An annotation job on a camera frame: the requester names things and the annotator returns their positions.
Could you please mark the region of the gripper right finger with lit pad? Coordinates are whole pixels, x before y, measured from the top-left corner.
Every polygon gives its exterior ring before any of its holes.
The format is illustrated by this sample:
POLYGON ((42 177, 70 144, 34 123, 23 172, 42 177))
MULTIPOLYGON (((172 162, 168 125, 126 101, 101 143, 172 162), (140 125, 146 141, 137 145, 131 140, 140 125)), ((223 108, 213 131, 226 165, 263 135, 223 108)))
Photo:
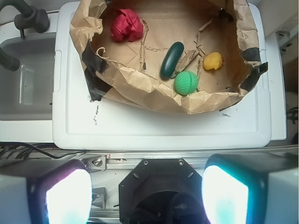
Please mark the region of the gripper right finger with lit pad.
POLYGON ((213 154, 206 162, 201 193, 212 224, 297 224, 299 157, 213 154))

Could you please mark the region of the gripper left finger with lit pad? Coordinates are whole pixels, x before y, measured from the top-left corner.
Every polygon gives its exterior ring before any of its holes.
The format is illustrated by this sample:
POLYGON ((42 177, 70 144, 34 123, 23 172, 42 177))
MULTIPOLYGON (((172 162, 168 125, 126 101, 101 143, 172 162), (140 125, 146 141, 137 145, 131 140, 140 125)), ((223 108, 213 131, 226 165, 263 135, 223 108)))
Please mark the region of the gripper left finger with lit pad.
POLYGON ((92 180, 84 164, 72 160, 2 160, 2 224, 86 224, 92 180))

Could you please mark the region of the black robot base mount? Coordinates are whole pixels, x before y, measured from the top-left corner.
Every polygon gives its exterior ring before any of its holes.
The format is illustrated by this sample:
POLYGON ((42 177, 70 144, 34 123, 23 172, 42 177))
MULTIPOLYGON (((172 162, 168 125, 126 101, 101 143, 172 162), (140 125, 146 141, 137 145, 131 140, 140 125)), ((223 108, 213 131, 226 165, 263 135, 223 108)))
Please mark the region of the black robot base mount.
POLYGON ((202 177, 184 159, 143 159, 119 184, 123 224, 207 224, 202 177))

